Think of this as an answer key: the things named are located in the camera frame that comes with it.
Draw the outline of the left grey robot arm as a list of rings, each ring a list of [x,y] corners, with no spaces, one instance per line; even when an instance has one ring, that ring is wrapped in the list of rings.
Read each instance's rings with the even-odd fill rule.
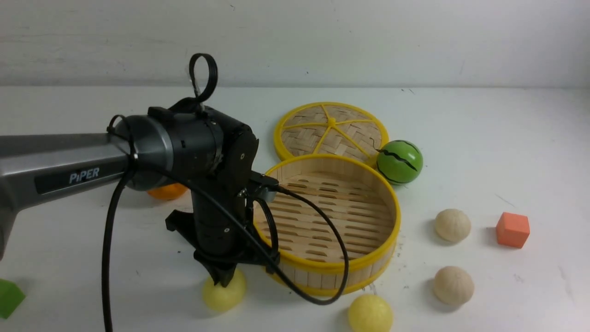
[[[9,135],[1,137],[1,252],[6,251],[19,212],[121,179],[149,191],[174,179],[145,168],[158,166],[208,194],[192,191],[192,212],[166,217],[194,251],[213,281],[226,287],[239,263],[270,269],[278,263],[253,225],[253,200],[272,201],[266,185],[277,181],[253,172],[259,140],[251,128],[186,97],[170,108],[109,124],[104,134]]]

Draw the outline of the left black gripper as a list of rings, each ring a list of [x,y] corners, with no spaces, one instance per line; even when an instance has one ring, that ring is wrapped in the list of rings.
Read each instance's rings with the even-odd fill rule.
[[[170,108],[150,107],[148,115],[171,139],[171,172],[215,198],[254,238],[249,240],[217,206],[192,191],[193,212],[173,213],[173,227],[192,244],[213,285],[229,286],[238,263],[266,266],[256,243],[279,263],[278,247],[265,244],[253,225],[253,197],[246,186],[259,139],[250,126],[212,107],[198,107],[190,97]]]

